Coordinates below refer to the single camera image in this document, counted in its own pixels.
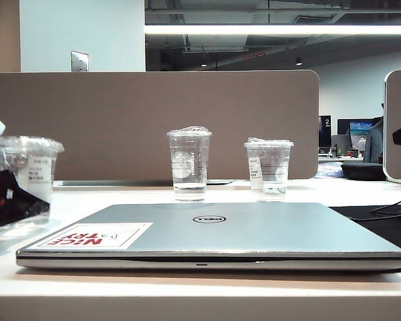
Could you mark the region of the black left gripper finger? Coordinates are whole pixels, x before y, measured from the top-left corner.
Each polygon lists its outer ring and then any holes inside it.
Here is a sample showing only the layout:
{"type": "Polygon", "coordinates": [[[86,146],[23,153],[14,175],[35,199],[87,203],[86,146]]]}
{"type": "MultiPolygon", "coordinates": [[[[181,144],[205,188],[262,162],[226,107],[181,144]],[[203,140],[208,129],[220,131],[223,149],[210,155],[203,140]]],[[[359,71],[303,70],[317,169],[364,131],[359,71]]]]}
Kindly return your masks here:
{"type": "Polygon", "coordinates": [[[49,203],[24,191],[10,171],[0,171],[0,227],[49,211],[49,203]]]}

